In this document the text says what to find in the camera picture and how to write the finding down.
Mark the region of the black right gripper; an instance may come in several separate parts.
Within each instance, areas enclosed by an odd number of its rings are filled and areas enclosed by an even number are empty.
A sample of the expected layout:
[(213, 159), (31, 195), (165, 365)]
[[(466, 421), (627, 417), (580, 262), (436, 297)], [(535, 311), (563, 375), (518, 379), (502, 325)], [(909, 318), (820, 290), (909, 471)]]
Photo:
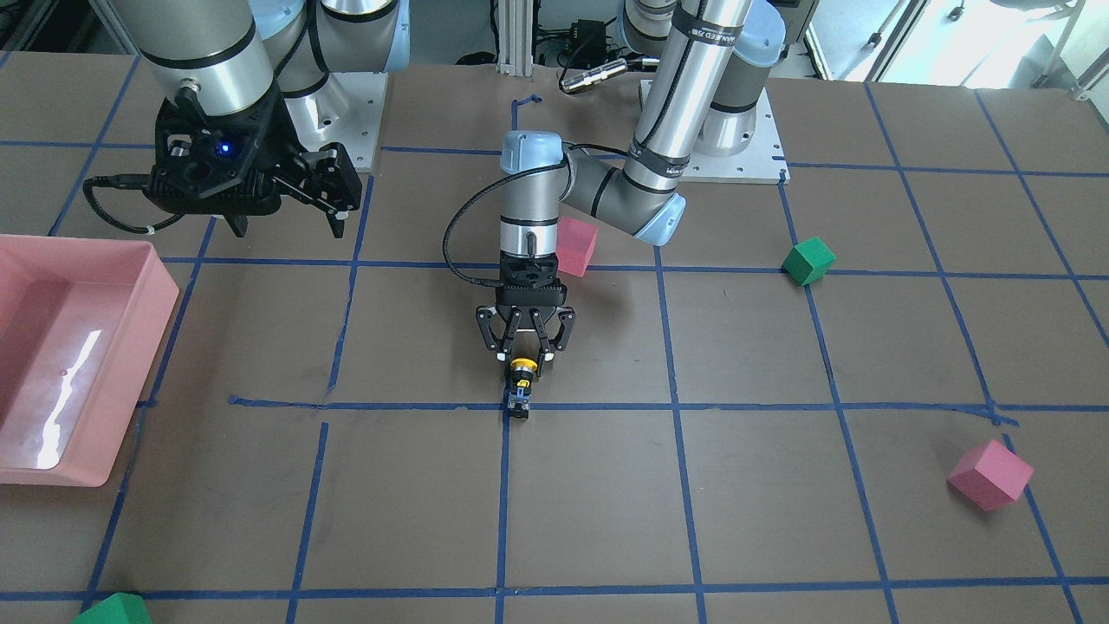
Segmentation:
[(246, 237), (250, 216), (281, 208), (277, 185), (282, 194), (321, 209), (335, 238), (344, 237), (345, 219), (360, 208), (362, 180), (345, 146), (326, 143), (315, 153), (299, 153), (301, 140), (275, 83), (252, 106), (225, 115), (205, 112), (196, 82), (182, 83), (159, 110), (155, 147), (144, 195), (175, 216), (221, 218), (237, 238)]

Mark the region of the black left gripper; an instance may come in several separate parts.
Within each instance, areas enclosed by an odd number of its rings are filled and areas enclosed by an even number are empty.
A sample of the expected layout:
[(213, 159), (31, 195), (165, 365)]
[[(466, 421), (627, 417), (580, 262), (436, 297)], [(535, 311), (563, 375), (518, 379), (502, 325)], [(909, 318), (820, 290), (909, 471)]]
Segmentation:
[[(496, 287), (496, 305), (475, 311), (484, 346), (496, 359), (507, 364), (513, 350), (516, 333), (535, 330), (539, 341), (538, 371), (554, 359), (554, 352), (566, 351), (577, 311), (564, 304), (567, 287), (558, 277), (554, 253), (541, 257), (516, 257), (500, 254), (500, 284)], [(558, 331), (548, 333), (548, 324), (558, 321)]]

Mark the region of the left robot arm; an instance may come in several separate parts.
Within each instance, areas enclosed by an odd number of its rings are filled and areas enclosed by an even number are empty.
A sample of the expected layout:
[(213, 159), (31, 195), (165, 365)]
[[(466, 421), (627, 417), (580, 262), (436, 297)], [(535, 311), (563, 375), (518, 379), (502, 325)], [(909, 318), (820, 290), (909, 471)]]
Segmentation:
[(769, 1), (625, 1), (620, 27), (634, 51), (660, 61), (622, 166), (554, 132), (503, 137), (500, 274), (484, 280), (496, 301), (476, 311), (484, 345), (503, 364), (516, 333), (537, 335), (538, 365), (569, 342), (574, 311), (557, 276), (560, 208), (667, 244), (685, 207), (676, 185), (692, 154), (743, 149), (743, 123), (787, 39)]

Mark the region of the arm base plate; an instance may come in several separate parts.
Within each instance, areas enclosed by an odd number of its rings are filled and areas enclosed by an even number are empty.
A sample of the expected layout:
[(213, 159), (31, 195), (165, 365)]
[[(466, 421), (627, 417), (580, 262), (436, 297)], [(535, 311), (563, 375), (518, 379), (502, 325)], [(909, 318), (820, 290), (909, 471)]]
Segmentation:
[(340, 142), (360, 173), (378, 153), (389, 74), (330, 74), (312, 94), (285, 99), (303, 146), (321, 151)]
[[(655, 79), (640, 83), (642, 112), (627, 177), (655, 193), (673, 192), (685, 180), (773, 185), (788, 180), (765, 90), (769, 71), (745, 58), (737, 67), (668, 61)], [(714, 109), (718, 83), (728, 75), (747, 78), (757, 86), (756, 98), (743, 108)]]

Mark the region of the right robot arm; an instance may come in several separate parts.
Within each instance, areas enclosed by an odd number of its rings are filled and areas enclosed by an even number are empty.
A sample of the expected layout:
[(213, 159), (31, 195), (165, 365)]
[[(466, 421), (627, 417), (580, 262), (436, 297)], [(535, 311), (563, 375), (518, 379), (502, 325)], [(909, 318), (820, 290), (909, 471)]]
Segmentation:
[(234, 236), (293, 198), (334, 237), (360, 208), (344, 145), (365, 121), (338, 75), (384, 75), (411, 58), (405, 1), (114, 1), (163, 92), (154, 162), (96, 175), (88, 205), (119, 231), (151, 236), (185, 216), (217, 216)]

